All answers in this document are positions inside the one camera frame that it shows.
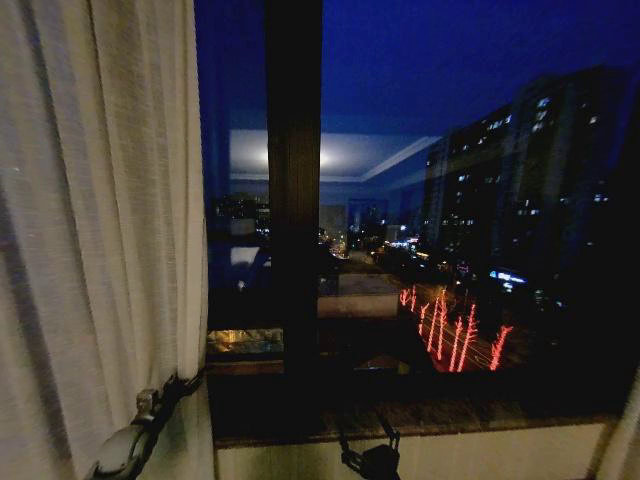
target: window sill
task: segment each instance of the window sill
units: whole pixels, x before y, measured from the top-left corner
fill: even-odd
[[[318,401],[313,402],[303,399],[283,375],[212,376],[209,384],[214,444],[225,449],[338,441],[338,412],[347,410],[350,413],[342,415],[342,422],[350,440],[385,437],[376,410],[401,437],[593,423],[613,425],[620,411],[619,402],[603,402],[603,397],[582,396],[578,401],[579,398],[566,395],[547,395],[519,400],[497,398],[486,392],[456,393],[451,389],[445,390],[449,392],[446,395],[407,395],[402,387],[398,388],[407,379],[396,377],[391,383],[379,380],[375,384],[391,388],[391,395],[376,398],[366,386],[355,382],[353,391],[360,391],[361,395],[354,397],[353,391],[329,391],[326,385],[331,384],[327,383],[318,388]]]

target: window glass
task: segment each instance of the window glass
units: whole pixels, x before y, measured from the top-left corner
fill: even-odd
[[[223,373],[271,372],[283,335],[271,304],[264,2],[196,1],[195,10],[209,362]]]
[[[457,373],[602,348],[584,302],[634,118],[632,10],[324,2],[325,356]]]

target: window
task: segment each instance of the window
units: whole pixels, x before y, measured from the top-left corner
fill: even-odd
[[[249,356],[263,358],[272,369],[284,344],[271,274],[264,6],[250,1],[196,6],[208,361],[227,371],[228,361]]]

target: sheer curtain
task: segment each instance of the sheer curtain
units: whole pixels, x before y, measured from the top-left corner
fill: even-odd
[[[206,333],[190,0],[5,0],[0,471],[82,478]],[[213,478],[206,385],[143,477]]]

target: illuminated sign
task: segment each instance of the illuminated sign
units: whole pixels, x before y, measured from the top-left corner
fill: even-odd
[[[492,270],[491,273],[489,273],[489,276],[491,278],[497,278],[498,280],[504,280],[505,282],[527,283],[524,278],[507,272],[496,272],[495,270]]]

